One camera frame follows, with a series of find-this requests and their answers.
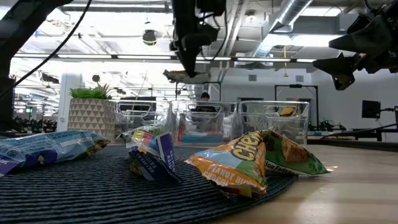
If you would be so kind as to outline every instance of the planter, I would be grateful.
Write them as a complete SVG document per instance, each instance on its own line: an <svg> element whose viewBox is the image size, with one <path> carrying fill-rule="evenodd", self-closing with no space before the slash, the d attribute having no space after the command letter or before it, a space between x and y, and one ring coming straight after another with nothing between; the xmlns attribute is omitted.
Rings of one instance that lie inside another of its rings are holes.
<svg viewBox="0 0 398 224"><path fill-rule="evenodd" d="M70 100L68 130L87 130L113 141L115 139L116 103L100 99Z"/></svg>

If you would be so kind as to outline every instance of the blue woven placemat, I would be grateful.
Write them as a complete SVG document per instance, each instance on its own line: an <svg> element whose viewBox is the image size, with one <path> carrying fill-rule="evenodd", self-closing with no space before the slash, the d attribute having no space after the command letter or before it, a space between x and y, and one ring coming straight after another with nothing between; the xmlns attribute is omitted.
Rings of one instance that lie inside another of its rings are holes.
<svg viewBox="0 0 398 224"><path fill-rule="evenodd" d="M270 177L262 198L232 202L182 161L199 150L175 149L180 185L134 175L121 146L87 159L13 172L0 178L0 223L204 222L266 202L296 180Z"/></svg>

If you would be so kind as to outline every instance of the wooden table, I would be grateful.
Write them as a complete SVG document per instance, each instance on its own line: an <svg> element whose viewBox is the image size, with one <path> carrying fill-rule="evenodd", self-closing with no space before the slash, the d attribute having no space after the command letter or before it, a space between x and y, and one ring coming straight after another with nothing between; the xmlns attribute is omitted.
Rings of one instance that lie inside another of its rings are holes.
<svg viewBox="0 0 398 224"><path fill-rule="evenodd" d="M215 223L398 223L398 153L308 146L331 174L302 177L275 200Z"/></svg>

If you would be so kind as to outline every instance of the snack bag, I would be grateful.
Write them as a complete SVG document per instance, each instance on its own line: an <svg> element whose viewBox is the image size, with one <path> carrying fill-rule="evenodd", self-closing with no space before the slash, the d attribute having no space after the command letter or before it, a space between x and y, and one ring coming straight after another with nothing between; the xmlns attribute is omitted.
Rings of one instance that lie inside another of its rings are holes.
<svg viewBox="0 0 398 224"><path fill-rule="evenodd" d="M135 174L163 184L182 182L175 175L173 141L168 131L143 126L123 133L121 137L129 149L130 169Z"/></svg>
<svg viewBox="0 0 398 224"><path fill-rule="evenodd" d="M15 167L34 167L91 156L110 140L88 131L62 131L0 140L0 177Z"/></svg>
<svg viewBox="0 0 398 224"><path fill-rule="evenodd" d="M263 131L261 136L267 148L268 171L299 175L330 172L311 152L287 137L273 131Z"/></svg>
<svg viewBox="0 0 398 224"><path fill-rule="evenodd" d="M266 193L265 158L261 132L255 131L227 145L197 152L185 162L195 166L227 196L256 197Z"/></svg>

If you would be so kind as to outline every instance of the plastic container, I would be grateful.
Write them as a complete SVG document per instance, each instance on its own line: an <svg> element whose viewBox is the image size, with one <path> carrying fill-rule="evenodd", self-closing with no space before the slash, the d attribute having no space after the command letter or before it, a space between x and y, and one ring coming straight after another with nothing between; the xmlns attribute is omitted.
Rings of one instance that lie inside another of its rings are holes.
<svg viewBox="0 0 398 224"><path fill-rule="evenodd" d="M173 121L169 101L112 100L115 106L115 136L146 125L160 125L172 131Z"/></svg>
<svg viewBox="0 0 398 224"><path fill-rule="evenodd" d="M238 105L235 128L241 134L271 129L306 145L309 106L294 101L243 101Z"/></svg>
<svg viewBox="0 0 398 224"><path fill-rule="evenodd" d="M176 145L214 146L234 138L236 103L172 101Z"/></svg>

